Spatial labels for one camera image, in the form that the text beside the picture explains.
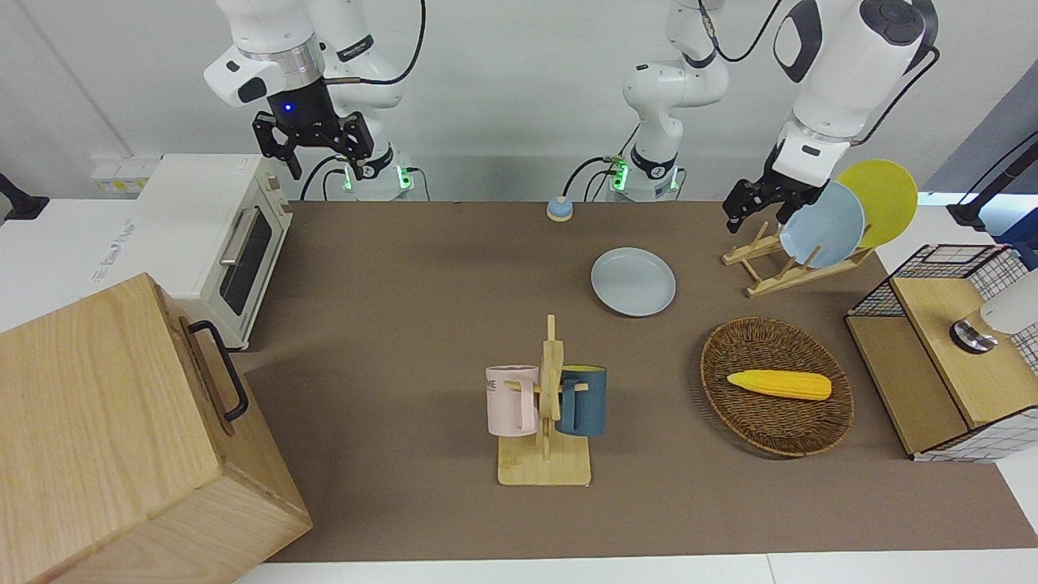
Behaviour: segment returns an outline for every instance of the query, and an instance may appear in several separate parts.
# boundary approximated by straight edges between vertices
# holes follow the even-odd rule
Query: blue plate
[[[793,213],[778,239],[783,249],[801,263],[821,245],[809,267],[826,268],[853,253],[864,231],[865,211],[854,192],[830,180],[814,204]]]

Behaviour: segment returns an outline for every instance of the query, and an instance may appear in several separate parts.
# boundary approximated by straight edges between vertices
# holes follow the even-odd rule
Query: blue mug
[[[577,390],[586,384],[586,390]],[[555,429],[574,437],[597,437],[605,433],[605,368],[595,365],[564,365],[561,384],[562,418]]]

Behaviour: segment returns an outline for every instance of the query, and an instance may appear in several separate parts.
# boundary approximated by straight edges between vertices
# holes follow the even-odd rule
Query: woven tray
[[[832,395],[823,401],[787,399],[728,383],[730,373],[746,369],[821,373],[832,382]],[[700,376],[720,420],[767,452],[818,454],[839,444],[850,430],[854,399],[847,376],[825,347],[791,325],[762,317],[722,325],[703,347]]]

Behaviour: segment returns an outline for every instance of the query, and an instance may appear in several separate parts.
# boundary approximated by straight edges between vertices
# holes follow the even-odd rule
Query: wooden cabinet
[[[309,529],[187,326],[142,274],[0,335],[0,583],[227,583]]]

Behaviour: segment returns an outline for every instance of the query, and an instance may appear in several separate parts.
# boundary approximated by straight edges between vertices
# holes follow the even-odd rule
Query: yellow plate
[[[837,182],[854,192],[869,225],[861,247],[882,245],[901,234],[919,203],[919,189],[908,170],[890,160],[866,160],[844,170]]]

